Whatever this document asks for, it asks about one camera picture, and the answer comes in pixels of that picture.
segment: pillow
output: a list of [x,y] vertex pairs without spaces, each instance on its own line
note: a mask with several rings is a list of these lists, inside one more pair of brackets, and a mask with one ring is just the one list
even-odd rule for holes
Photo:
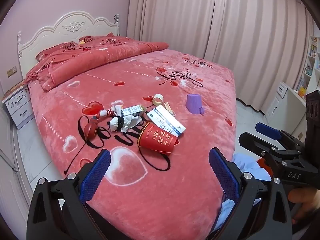
[[54,47],[51,47],[49,49],[45,49],[43,51],[41,51],[37,56],[36,59],[38,62],[40,62],[41,60],[43,60],[44,58],[46,58],[48,55],[50,55],[51,53],[59,50],[59,49],[68,49],[71,47],[75,47],[78,44],[75,43],[74,41],[69,41],[69,42],[65,42],[65,43],[61,43],[59,45],[56,45]]
[[107,36],[83,36],[81,38],[79,38],[79,42],[84,41],[85,43],[94,41],[95,39],[101,39],[101,38],[105,38],[105,37],[113,37],[113,33],[109,33]]

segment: metal screw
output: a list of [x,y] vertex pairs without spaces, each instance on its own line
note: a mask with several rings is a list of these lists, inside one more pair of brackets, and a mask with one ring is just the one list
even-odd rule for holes
[[278,178],[274,178],[273,181],[276,183],[276,184],[280,184],[281,180],[278,179]]
[[44,183],[45,183],[45,178],[39,179],[38,183],[39,183],[39,184],[44,184]]
[[76,174],[75,173],[70,173],[68,174],[67,178],[68,179],[74,179],[76,177]]
[[244,176],[246,179],[251,179],[251,178],[252,178],[252,175],[251,175],[250,173],[248,173],[248,172],[245,172],[245,173],[243,174],[243,176]]

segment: roll of masking tape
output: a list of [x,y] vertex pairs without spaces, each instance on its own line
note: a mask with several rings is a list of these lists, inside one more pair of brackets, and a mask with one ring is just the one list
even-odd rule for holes
[[155,94],[152,100],[153,105],[159,106],[162,105],[163,96],[161,94]]

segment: white marble floor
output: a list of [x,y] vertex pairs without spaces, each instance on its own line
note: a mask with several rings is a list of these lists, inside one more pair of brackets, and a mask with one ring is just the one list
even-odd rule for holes
[[[279,149],[283,149],[278,142],[255,131],[255,125],[258,122],[262,122],[263,114],[254,111],[251,107],[245,106],[240,101],[236,102],[236,108],[237,125],[235,154],[244,153],[259,159],[257,155],[240,146],[238,139],[240,134],[244,132],[249,132],[274,144]],[[18,140],[23,165],[33,190],[36,188],[38,180],[42,177],[46,177],[49,181],[63,179],[44,146],[35,119],[32,119],[18,130]]]

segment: blue gripper pad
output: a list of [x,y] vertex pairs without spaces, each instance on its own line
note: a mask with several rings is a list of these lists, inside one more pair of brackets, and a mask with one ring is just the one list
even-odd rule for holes
[[270,126],[267,126],[261,122],[256,124],[256,131],[276,141],[281,140],[281,137],[282,137],[279,130],[274,129]]
[[111,155],[108,150],[103,150],[102,155],[88,172],[80,186],[80,201],[84,204],[93,198],[100,182],[107,172],[111,163]]
[[209,152],[209,163],[227,198],[237,204],[240,198],[240,185],[229,169],[227,160],[213,148]]

